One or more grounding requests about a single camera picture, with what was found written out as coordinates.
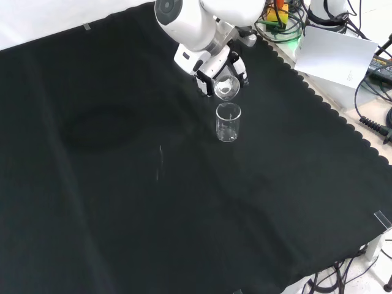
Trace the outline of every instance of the glass cup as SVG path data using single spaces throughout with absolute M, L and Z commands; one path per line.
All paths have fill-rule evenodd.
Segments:
M 241 109 L 234 103 L 221 103 L 216 108 L 216 135 L 220 141 L 237 139 Z
M 239 80 L 233 75 L 223 75 L 214 82 L 214 92 L 223 101 L 230 101 L 238 94 L 240 86 Z

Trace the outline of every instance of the electronic device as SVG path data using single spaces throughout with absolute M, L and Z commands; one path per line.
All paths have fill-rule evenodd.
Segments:
M 392 66 L 392 61 L 374 55 L 372 62 L 369 65 L 367 72 L 371 72 L 372 70 L 378 69 L 379 67 L 386 66 L 390 64 Z M 386 69 L 376 70 L 374 73 L 370 75 L 371 78 L 382 81 L 383 83 L 392 85 L 392 67 L 387 67 Z
M 175 62 L 211 96 L 221 75 L 234 75 L 241 87 L 248 84 L 245 64 L 230 46 L 237 39 L 249 47 L 256 43 L 252 25 L 264 6 L 265 0 L 156 0 L 155 14 L 179 43 Z

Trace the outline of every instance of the yellow component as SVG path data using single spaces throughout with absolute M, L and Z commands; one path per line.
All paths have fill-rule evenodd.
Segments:
M 288 11 L 288 4 L 284 4 L 282 10 Z M 282 20 L 282 22 L 287 25 L 287 20 L 288 20 L 288 14 L 284 11 L 279 11 L 279 16 Z M 273 7 L 268 8 L 267 11 L 267 19 L 266 21 L 277 21 L 275 9 Z

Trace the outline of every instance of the clear glass beaker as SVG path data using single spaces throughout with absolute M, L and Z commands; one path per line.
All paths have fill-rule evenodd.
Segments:
M 216 135 L 220 141 L 232 142 L 237 139 L 241 109 L 234 103 L 221 103 L 216 108 Z

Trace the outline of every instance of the table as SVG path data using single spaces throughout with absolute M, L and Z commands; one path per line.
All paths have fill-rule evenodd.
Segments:
M 387 164 L 266 44 L 226 145 L 151 9 L 1 55 L 0 292 L 278 293 L 382 232 Z

